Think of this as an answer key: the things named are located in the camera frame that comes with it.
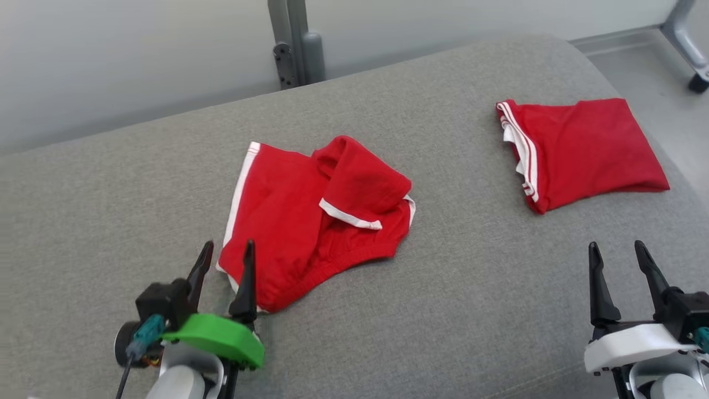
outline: black caster wheel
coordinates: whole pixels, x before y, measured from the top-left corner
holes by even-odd
[[[113,342],[113,354],[116,355],[116,361],[121,367],[125,367],[125,363],[128,361],[128,357],[125,355],[125,350],[128,348],[128,344],[133,340],[133,335],[140,327],[140,322],[127,322],[121,326],[116,334],[116,340]],[[134,368],[146,368],[147,364],[136,359],[130,367]]]
[[[692,80],[689,81],[688,87],[691,91],[701,94],[706,91],[707,87],[709,87],[709,82],[702,79],[702,77],[699,76],[698,73],[696,73],[696,74],[694,74],[694,77],[692,78]]]

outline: green plastic part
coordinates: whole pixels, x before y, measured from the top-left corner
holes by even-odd
[[[209,313],[191,315],[179,331],[165,332],[161,338],[178,339],[249,368],[261,368],[264,363],[264,346],[248,327]]]

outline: red fabric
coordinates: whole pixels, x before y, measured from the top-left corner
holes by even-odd
[[[497,110],[506,141],[513,132],[508,129],[522,133],[513,142],[518,171],[525,176],[527,203],[540,214],[605,192],[669,190],[624,99],[572,106],[517,105],[509,99]]]
[[[277,312],[333,275],[390,258],[409,230],[411,182],[353,138],[311,157],[260,145],[248,170],[232,238],[219,266],[240,281],[248,239],[256,243],[257,303]],[[381,229],[325,213],[320,201]]]

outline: black cable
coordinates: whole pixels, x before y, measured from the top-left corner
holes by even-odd
[[[123,389],[125,388],[125,382],[128,380],[128,373],[130,373],[130,365],[133,364],[133,355],[128,357],[128,361],[125,363],[125,370],[123,370],[123,377],[121,377],[121,384],[118,386],[118,392],[116,394],[116,399],[121,399],[123,396]]]

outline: white trim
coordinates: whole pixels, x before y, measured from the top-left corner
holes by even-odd
[[[229,219],[226,222],[226,231],[224,233],[224,242],[222,243],[222,249],[226,247],[226,244],[231,240],[232,232],[234,231],[234,224],[236,223],[236,214],[239,212],[239,204],[241,203],[241,196],[244,194],[244,185],[246,184],[246,177],[249,175],[249,170],[251,170],[251,165],[256,159],[261,150],[261,144],[252,141],[249,145],[249,149],[246,151],[246,156],[244,157],[244,163],[241,165],[241,173],[239,173],[239,179],[236,181],[236,188],[234,189],[234,196],[231,199],[231,210],[229,211]],[[219,266],[219,261],[215,265],[216,269],[226,273],[224,269]],[[236,292],[239,289],[239,283],[234,280],[229,273],[229,283],[231,283],[231,288]]]
[[[520,162],[515,171],[525,177],[525,184],[522,185],[525,194],[532,197],[532,201],[539,200],[539,189],[537,187],[537,148],[529,136],[525,134],[512,113],[512,109],[507,102],[497,103],[497,109],[503,112],[500,118],[504,129],[503,140],[514,143]]]
[[[381,230],[381,222],[375,220],[374,222],[368,222],[362,220],[358,217],[352,216],[351,214],[345,213],[338,208],[335,208],[331,203],[325,201],[325,198],[320,200],[320,208],[323,208],[325,213],[334,217],[335,219],[342,220],[345,223],[351,224],[352,226],[359,227],[360,229],[370,229],[370,230]]]
[[[411,227],[413,223],[413,214],[416,213],[416,203],[411,199],[411,197],[404,195],[403,197],[408,202],[409,214],[408,214],[408,226]]]

